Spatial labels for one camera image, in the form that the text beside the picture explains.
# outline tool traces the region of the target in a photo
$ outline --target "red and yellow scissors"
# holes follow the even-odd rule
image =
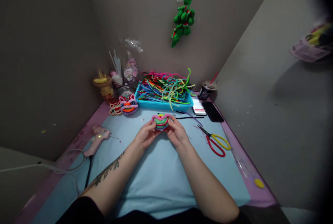
[[[222,138],[222,137],[219,136],[219,135],[210,134],[210,133],[208,133],[203,127],[201,127],[201,126],[199,126],[199,125],[197,125],[197,126],[198,126],[198,128],[200,128],[200,129],[206,134],[206,138],[207,138],[208,144],[209,144],[209,146],[211,147],[212,151],[213,151],[215,154],[217,154],[217,155],[220,156],[220,157],[224,157],[224,156],[225,156],[225,152],[224,152],[224,150],[223,150],[221,147],[223,147],[225,150],[231,150],[231,146],[230,146],[230,144],[227,142],[226,139]],[[219,145],[217,145],[216,142],[214,142],[214,141],[211,139],[211,137],[213,137],[213,138],[215,139],[215,141],[216,141],[218,144],[221,145],[221,147],[220,147]],[[227,144],[228,147],[224,146],[224,145],[223,145],[223,144],[222,144],[217,138],[220,138],[221,140],[223,140],[223,141]],[[215,149],[213,148],[211,142],[212,142],[215,146],[217,146],[217,147],[219,148],[219,150],[222,151],[222,155],[215,151]]]

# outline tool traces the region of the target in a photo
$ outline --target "light blue cloth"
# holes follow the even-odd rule
[[[177,117],[187,116],[172,111],[139,108],[133,115],[109,116],[105,120],[102,127],[110,130],[112,136],[118,137],[119,140],[110,138],[102,142],[93,159],[90,182],[126,149],[142,125],[157,113],[176,114]],[[198,120],[209,133],[225,138],[220,123],[213,123],[208,117]],[[207,144],[205,135],[193,127],[193,125],[197,125],[194,119],[182,119],[180,122],[186,129],[190,142],[203,162],[224,185],[237,205],[242,206],[250,201],[250,195],[231,152],[225,150],[225,157],[217,156]],[[91,142],[87,144],[85,149],[88,149],[90,145]],[[81,192],[84,190],[88,166],[89,159],[80,169],[72,173],[78,180]],[[33,223],[55,223],[75,198],[74,180],[66,175],[45,201]],[[120,217],[132,210],[140,210],[160,219],[196,206],[176,150],[167,135],[161,133],[147,148],[135,168],[112,217]]]

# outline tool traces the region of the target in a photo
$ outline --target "blue plastic tray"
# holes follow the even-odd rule
[[[135,92],[135,98],[137,99],[139,97],[139,90],[141,89],[141,84],[139,84],[138,88]],[[160,110],[171,110],[170,104],[168,101],[166,102],[154,102],[154,101],[143,101],[143,100],[137,100],[139,107],[142,108],[153,108],[153,109],[160,109]],[[174,111],[187,111],[188,108],[191,108],[193,105],[192,97],[190,93],[186,92],[186,102],[189,102],[189,104],[177,104],[179,107],[172,105],[172,109]]]

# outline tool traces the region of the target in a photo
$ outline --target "hot glue gun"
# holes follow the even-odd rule
[[[91,131],[95,135],[95,140],[90,148],[84,152],[84,156],[86,157],[95,155],[102,141],[110,138],[110,131],[100,126],[93,126]]]

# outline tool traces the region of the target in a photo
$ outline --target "table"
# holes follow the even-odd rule
[[[102,125],[106,118],[109,116],[109,106],[106,103],[102,103],[100,107],[97,109],[95,114],[89,119],[87,124],[83,127],[77,137],[73,140],[67,150],[71,149],[83,149],[88,141],[92,138],[93,134],[91,133],[91,126],[94,125]],[[254,165],[251,160],[245,153],[241,144],[239,143],[237,137],[232,132],[231,128],[227,124],[227,122],[223,122],[222,128],[224,129],[225,134],[228,136],[229,142],[235,152],[237,152],[238,156],[242,158],[244,162],[246,162],[247,167],[252,166],[251,170],[255,171],[254,176],[262,181],[264,181],[259,173],[256,171]],[[76,159],[74,156],[67,156],[65,163],[68,164],[68,167],[72,164],[72,162]],[[255,186],[255,184],[248,180],[245,175],[240,170],[242,178],[244,180],[245,186],[250,194],[251,201],[248,203],[250,206],[256,207],[267,207],[273,204],[276,204],[276,200],[272,193],[270,192],[268,187],[264,189],[259,189]],[[26,204],[20,216],[16,219],[15,223],[30,223],[36,214],[39,212],[45,200],[49,197],[51,192],[56,187],[57,183],[61,180],[62,175],[52,173],[49,178],[47,178],[40,190],[34,195],[30,201]]]

